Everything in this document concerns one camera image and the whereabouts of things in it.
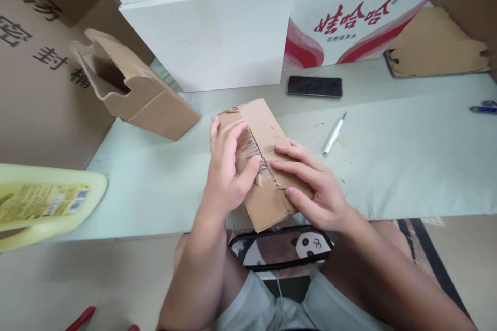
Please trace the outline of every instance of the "knee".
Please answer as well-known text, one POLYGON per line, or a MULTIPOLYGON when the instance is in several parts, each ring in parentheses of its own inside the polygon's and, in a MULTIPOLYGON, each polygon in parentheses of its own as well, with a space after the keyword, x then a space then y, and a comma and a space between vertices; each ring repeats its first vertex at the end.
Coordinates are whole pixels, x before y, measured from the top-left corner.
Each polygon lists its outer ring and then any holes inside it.
POLYGON ((404 233, 391 221, 374 221, 371 226, 412 260, 411 248, 404 233))
POLYGON ((188 242, 189 234, 183 234, 176 244, 176 249, 174 250, 174 270, 176 271, 176 268, 180 264, 181 256, 183 256, 183 252, 186 247, 186 243, 188 242))

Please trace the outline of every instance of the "light green table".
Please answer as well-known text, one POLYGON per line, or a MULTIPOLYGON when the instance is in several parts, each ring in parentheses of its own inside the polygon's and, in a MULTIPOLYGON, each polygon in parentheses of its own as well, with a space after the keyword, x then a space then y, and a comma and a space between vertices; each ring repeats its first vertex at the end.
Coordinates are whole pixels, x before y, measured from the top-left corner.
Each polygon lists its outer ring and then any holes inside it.
MULTIPOLYGON (((335 172, 368 219, 497 213, 497 116, 468 110, 497 100, 494 81, 487 74, 394 79, 380 58, 284 72, 275 86, 187 94, 203 117, 177 142, 118 119, 88 167, 109 179, 104 199, 56 240, 189 231, 206 182, 211 116, 259 97, 289 137, 335 172), (287 96, 291 74, 341 77, 343 98, 287 96), (345 110, 340 137, 323 158, 345 110)), ((229 223, 245 224, 246 214, 237 213, 229 223)))

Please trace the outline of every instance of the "white shorts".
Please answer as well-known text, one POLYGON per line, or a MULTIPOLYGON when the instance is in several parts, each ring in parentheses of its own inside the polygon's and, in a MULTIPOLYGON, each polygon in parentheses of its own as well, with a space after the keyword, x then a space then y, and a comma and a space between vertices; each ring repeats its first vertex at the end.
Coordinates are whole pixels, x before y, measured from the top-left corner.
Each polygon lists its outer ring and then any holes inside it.
POLYGON ((392 330, 342 295, 321 272, 311 269, 311 284, 300 304, 276 299, 253 272, 233 303, 216 320, 219 330, 392 330))

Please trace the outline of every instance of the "black phone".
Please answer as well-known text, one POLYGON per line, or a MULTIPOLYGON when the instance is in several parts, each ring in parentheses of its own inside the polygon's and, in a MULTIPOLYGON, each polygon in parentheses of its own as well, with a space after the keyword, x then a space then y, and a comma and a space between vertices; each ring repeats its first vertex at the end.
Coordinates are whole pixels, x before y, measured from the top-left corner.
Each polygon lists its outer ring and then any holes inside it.
POLYGON ((288 94, 340 98, 343 95, 342 78, 291 76, 288 94))

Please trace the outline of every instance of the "finger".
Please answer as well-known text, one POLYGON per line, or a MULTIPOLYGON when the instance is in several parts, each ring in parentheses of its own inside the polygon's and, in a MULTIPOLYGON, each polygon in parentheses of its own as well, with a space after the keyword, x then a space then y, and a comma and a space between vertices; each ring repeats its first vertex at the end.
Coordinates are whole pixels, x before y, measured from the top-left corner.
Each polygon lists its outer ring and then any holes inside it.
POLYGON ((224 137, 226 133, 228 133, 233 127, 238 125, 238 123, 245 122, 245 119, 238 119, 237 121, 234 121, 233 123, 228 124, 226 127, 224 127, 221 132, 219 133, 219 137, 224 137))
POLYGON ((274 149, 281 154, 300 160, 302 163, 318 171, 324 171, 326 166, 317 160, 305 147, 276 145, 274 149))
POLYGON ((287 187, 285 195, 313 226, 320 228, 329 220, 330 212, 319 207, 299 189, 287 187))
POLYGON ((305 146, 302 146, 301 144, 299 144, 297 141, 294 141, 292 139, 288 139, 288 141, 290 142, 290 145, 292 146, 295 146, 295 147, 301 147, 301 148, 305 148, 305 146))
POLYGON ((247 165, 245 166, 245 169, 235 180, 237 187, 241 192, 243 192, 244 195, 249 192, 255 178, 257 177, 257 174, 259 173, 260 162, 260 155, 254 155, 252 158, 250 158, 247 165))
POLYGON ((221 144, 221 151, 226 154, 234 154, 237 149, 237 138, 249 127, 247 121, 237 122, 226 133, 221 134, 218 139, 218 146, 221 144))
POLYGON ((296 175, 299 179, 307 182, 314 190, 320 187, 321 173, 301 162, 272 161, 271 166, 279 171, 296 175))
POLYGON ((214 149, 216 148, 216 140, 217 140, 217 135, 219 134, 219 123, 221 120, 219 119, 219 116, 215 116, 212 118, 212 124, 211 124, 211 154, 214 153, 214 149))

